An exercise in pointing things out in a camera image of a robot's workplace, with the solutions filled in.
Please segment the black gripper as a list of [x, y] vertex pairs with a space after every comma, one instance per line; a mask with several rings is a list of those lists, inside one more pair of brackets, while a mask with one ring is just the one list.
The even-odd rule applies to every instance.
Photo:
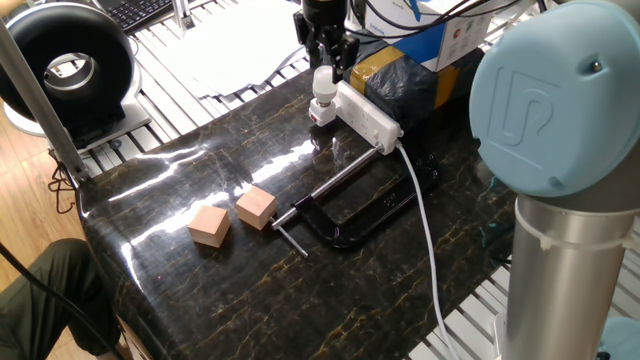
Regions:
[[314, 27], [335, 27], [322, 30], [322, 45], [332, 68], [332, 82], [343, 79], [344, 72], [355, 64], [360, 40], [343, 30], [347, 16], [346, 0], [303, 0], [302, 10], [293, 14], [297, 39], [305, 47], [312, 69], [321, 65], [321, 55]]

